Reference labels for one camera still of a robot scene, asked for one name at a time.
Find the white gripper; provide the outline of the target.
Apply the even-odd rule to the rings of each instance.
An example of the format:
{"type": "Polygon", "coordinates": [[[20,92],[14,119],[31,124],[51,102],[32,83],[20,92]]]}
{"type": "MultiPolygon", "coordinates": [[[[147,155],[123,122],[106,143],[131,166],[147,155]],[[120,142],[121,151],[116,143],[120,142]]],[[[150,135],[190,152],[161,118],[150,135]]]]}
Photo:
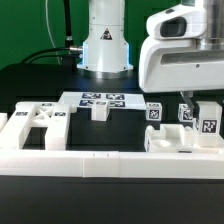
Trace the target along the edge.
{"type": "Polygon", "coordinates": [[[224,3],[181,3],[147,19],[139,86],[180,92],[193,117],[193,92],[224,88],[224,3]]]}

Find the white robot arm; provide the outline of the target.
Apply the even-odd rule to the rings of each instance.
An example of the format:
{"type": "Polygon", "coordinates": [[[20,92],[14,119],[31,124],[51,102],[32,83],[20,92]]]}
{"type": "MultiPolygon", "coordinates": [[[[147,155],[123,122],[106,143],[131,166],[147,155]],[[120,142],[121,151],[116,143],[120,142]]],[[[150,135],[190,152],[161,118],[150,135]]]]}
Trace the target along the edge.
{"type": "MultiPolygon", "coordinates": [[[[97,78],[133,68],[123,37],[124,0],[89,0],[89,36],[78,65],[97,78]]],[[[146,93],[224,89],[224,0],[181,0],[147,19],[139,60],[146,93]]]]}

